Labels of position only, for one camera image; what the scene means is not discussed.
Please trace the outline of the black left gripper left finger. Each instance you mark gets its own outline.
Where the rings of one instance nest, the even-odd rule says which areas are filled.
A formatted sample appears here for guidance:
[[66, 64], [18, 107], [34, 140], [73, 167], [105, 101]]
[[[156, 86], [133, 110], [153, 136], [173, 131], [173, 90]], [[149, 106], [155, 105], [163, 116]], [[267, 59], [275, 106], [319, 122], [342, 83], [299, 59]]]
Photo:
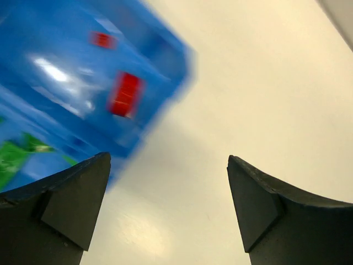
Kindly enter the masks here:
[[1, 193], [1, 264], [80, 264], [111, 167], [107, 152]]

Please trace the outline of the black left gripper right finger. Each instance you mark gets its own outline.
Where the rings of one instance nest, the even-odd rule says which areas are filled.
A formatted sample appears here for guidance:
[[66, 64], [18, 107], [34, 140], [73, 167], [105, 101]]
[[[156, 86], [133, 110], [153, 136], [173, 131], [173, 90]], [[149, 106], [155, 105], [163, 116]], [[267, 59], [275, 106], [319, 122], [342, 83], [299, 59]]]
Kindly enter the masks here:
[[237, 156], [227, 166], [251, 264], [351, 264], [352, 204], [299, 189]]

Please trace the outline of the green curved lego piece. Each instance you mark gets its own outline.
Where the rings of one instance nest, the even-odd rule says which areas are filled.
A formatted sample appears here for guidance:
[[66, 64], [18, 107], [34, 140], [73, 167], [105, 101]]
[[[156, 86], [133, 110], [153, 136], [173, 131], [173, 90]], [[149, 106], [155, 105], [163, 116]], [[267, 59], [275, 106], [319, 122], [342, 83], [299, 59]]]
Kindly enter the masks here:
[[22, 145], [12, 140], [6, 140], [1, 144], [1, 189], [13, 179], [32, 154], [54, 151], [51, 146], [28, 133], [24, 133], [23, 137]]

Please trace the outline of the red rounded lego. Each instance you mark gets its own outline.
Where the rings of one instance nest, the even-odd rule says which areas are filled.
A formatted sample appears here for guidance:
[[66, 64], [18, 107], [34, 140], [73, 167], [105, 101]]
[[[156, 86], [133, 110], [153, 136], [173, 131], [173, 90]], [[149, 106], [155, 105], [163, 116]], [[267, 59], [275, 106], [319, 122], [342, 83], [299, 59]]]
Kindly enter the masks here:
[[133, 119], [136, 116], [145, 84], [146, 81], [139, 75], [119, 71], [107, 100], [106, 106], [109, 113]]

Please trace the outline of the small red lego brick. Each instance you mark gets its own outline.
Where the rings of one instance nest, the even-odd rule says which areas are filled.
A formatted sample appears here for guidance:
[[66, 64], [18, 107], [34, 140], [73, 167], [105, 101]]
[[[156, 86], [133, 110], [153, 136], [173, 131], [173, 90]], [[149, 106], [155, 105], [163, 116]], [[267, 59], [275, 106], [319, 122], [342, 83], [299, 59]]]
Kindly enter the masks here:
[[99, 31], [90, 32], [90, 43], [96, 47], [108, 50], [114, 50], [117, 46], [116, 37]]

